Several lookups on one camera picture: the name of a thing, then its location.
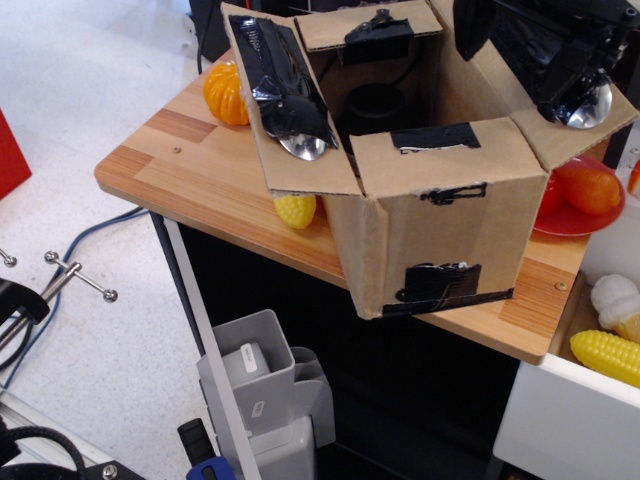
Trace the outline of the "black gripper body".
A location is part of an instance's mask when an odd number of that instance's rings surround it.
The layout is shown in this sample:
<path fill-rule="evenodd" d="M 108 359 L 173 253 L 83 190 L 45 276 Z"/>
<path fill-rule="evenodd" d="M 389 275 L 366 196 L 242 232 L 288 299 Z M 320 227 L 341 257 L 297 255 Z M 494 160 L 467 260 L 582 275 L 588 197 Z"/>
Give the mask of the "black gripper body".
<path fill-rule="evenodd" d="M 628 1 L 493 1 L 489 38 L 514 70 L 550 70 L 562 59 L 579 70 L 610 70 L 639 27 Z"/>

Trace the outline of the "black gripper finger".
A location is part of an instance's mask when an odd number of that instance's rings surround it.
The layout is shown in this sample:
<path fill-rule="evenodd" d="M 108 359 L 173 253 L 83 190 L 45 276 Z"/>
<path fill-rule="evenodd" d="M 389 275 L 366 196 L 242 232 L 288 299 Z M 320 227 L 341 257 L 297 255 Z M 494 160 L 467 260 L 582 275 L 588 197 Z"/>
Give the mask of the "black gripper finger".
<path fill-rule="evenodd" d="M 457 51 L 469 61 L 495 29 L 497 6 L 492 0 L 454 0 L 453 17 Z"/>
<path fill-rule="evenodd" d="M 611 79 L 602 66 L 605 54 L 596 41 L 556 37 L 535 40 L 535 104 L 541 113 L 576 113 L 602 107 Z"/>

